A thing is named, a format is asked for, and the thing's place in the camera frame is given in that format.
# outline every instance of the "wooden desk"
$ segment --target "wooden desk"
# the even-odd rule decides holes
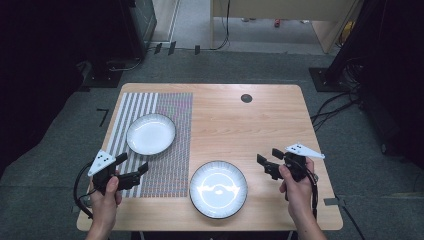
[[[210,42],[214,48],[214,17],[227,17],[229,0],[210,0]],[[358,14],[363,0],[231,0],[230,18],[311,20],[324,53],[346,23]]]
[[[199,213],[190,197],[124,198],[114,230],[125,231],[267,231],[295,228],[284,195],[256,162],[256,154],[270,161],[271,149],[284,150],[297,142],[320,151],[301,89],[296,85],[138,84],[122,87],[102,149],[106,149],[124,92],[193,93],[189,179],[204,163],[223,160],[246,177],[248,196],[244,206],[226,219],[210,219]],[[253,101],[240,97],[250,94]],[[314,159],[319,175],[318,223],[324,230],[339,230],[338,206],[325,206],[334,198],[325,162]],[[77,226],[88,230],[91,220],[80,214]]]

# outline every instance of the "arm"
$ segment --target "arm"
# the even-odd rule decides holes
[[[108,239],[113,226],[115,226],[117,207],[122,201],[118,189],[119,179],[112,177],[103,196],[100,192],[91,195],[93,207],[93,222],[86,239]]]
[[[311,172],[314,172],[314,163],[311,159],[306,158],[306,166]],[[279,167],[279,171],[284,178],[280,192],[287,191],[289,214],[296,225],[299,238],[302,240],[327,239],[312,214],[312,187],[309,179],[304,178],[300,182],[294,181],[290,170],[284,165]]]

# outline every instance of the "plate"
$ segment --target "plate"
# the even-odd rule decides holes
[[[153,113],[135,120],[127,131],[127,144],[136,153],[153,155],[167,149],[175,138],[175,124]]]
[[[243,173],[228,162],[206,163],[191,178],[191,201],[207,217],[234,215],[243,206],[246,197],[247,183]]]

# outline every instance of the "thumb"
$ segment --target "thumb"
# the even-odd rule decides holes
[[[294,179],[291,175],[290,170],[285,165],[280,165],[278,170],[280,171],[280,174],[284,178],[284,182],[286,182],[287,185],[293,184]]]
[[[105,196],[112,197],[113,199],[115,199],[115,193],[116,193],[116,190],[118,190],[118,184],[119,184],[119,179],[117,177],[113,176],[111,179],[109,179],[109,182],[107,183],[107,186],[106,186]]]

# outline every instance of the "gray woven placemat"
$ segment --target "gray woven placemat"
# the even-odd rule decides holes
[[[118,166],[121,174],[137,171],[149,162],[149,171],[139,186],[122,191],[123,197],[186,197],[190,154],[192,93],[124,93],[106,151],[112,156],[123,152],[128,159]],[[151,156],[133,152],[126,131],[136,119],[150,113],[169,117],[176,127],[174,142],[165,151]]]

